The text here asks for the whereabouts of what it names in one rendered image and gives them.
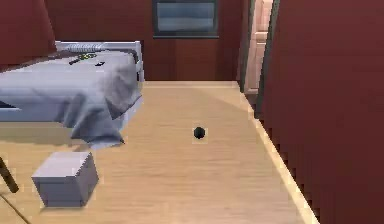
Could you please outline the brown wooden furniture leg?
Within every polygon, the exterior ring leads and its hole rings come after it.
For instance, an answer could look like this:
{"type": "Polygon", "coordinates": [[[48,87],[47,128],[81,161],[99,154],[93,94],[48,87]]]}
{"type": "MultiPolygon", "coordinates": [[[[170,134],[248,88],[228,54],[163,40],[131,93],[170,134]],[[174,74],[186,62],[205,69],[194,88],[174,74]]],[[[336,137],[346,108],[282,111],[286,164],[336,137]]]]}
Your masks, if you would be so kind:
{"type": "Polygon", "coordinates": [[[12,193],[16,193],[19,190],[19,187],[17,183],[15,182],[15,179],[11,175],[9,169],[7,168],[5,162],[0,157],[0,175],[2,176],[4,182],[8,186],[9,190],[12,193]]]}

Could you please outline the grey striped pillow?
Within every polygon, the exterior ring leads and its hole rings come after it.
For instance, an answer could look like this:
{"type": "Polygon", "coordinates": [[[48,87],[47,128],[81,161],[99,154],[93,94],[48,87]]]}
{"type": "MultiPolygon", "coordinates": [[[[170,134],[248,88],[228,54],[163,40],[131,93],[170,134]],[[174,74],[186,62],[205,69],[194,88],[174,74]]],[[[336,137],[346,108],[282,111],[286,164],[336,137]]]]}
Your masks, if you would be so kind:
{"type": "Polygon", "coordinates": [[[103,43],[73,43],[66,47],[67,51],[77,53],[97,52],[104,49],[103,43]]]}

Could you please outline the dark framed window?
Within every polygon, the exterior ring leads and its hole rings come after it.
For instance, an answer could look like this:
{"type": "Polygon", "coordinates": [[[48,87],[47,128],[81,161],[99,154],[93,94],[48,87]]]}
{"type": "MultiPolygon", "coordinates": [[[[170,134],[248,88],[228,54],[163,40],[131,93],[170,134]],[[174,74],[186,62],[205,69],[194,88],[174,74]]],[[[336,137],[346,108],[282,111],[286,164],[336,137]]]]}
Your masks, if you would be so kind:
{"type": "Polygon", "coordinates": [[[154,38],[218,37],[218,0],[152,0],[154,38]]]}

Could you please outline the pale panelled room door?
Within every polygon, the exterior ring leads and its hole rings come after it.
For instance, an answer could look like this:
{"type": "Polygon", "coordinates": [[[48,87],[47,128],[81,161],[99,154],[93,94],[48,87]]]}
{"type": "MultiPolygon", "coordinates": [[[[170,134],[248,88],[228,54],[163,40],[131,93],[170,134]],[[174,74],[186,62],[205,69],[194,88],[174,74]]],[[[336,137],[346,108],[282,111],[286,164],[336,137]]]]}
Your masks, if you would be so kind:
{"type": "Polygon", "coordinates": [[[259,88],[273,0],[251,0],[251,4],[244,92],[256,94],[259,88]]]}

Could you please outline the grey blanket bed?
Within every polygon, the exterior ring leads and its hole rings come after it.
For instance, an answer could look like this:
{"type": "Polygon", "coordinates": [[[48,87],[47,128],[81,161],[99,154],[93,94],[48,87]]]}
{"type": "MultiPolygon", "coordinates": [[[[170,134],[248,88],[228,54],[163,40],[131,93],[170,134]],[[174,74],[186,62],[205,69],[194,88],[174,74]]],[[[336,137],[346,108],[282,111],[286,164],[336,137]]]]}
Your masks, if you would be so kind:
{"type": "Polygon", "coordinates": [[[121,144],[120,130],[142,100],[142,46],[133,42],[55,43],[45,60],[0,73],[0,122],[57,122],[93,149],[121,144]],[[103,43],[97,52],[66,50],[73,43],[103,43]],[[69,62],[80,59],[69,65],[69,62]]]}

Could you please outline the grey cube box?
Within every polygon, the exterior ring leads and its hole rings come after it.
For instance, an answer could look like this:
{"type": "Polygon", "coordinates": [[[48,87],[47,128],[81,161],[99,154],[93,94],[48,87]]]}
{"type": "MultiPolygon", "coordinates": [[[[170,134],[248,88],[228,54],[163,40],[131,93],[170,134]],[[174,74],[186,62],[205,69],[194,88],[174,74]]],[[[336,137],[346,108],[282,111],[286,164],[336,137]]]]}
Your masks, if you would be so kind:
{"type": "Polygon", "coordinates": [[[31,179],[46,207],[83,207],[98,183],[91,152],[54,152],[31,179]]]}

